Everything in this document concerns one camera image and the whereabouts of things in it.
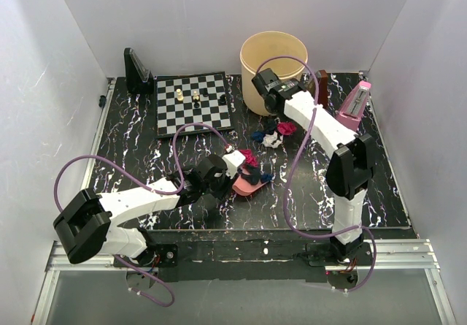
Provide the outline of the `pink plastic dustpan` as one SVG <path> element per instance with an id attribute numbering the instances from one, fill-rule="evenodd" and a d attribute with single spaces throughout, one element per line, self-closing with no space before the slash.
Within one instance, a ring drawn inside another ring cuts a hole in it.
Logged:
<path id="1" fill-rule="evenodd" d="M 258 191 L 260 188 L 264 187 L 266 183 L 259 183 L 257 185 L 250 185 L 246 180 L 243 180 L 240 175 L 235 180 L 232 185 L 232 189 L 235 193 L 240 196 L 250 196 Z"/>

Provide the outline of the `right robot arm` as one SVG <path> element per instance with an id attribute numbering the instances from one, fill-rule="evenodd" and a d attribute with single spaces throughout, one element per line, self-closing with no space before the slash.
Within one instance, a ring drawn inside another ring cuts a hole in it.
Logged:
<path id="1" fill-rule="evenodd" d="M 268 68 L 256 73 L 252 84 L 270 113 L 282 114 L 306 130 L 294 167 L 310 138 L 329 157 L 325 180 L 335 208 L 332 232 L 325 237 L 330 240 L 331 258 L 344 265 L 356 257 L 363 243 L 363 202 L 374 176 L 376 142 L 369 134 L 357 135 L 324 109 L 319 103 L 320 81 L 312 78 L 314 92 L 296 78 L 279 79 Z"/>

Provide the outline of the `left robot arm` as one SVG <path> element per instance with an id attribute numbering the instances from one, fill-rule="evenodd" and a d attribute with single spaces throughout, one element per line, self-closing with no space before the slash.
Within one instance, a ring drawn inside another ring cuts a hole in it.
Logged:
<path id="1" fill-rule="evenodd" d="M 154 212 L 174 210 L 204 195 L 223 199 L 238 177 L 245 157 L 239 151 L 210 155 L 195 167 L 186 167 L 145 187 L 108 194 L 81 190 L 54 220 L 53 227 L 71 264 L 98 254 L 125 256 L 146 267 L 159 259 L 168 263 L 161 247 L 141 228 L 123 224 Z"/>

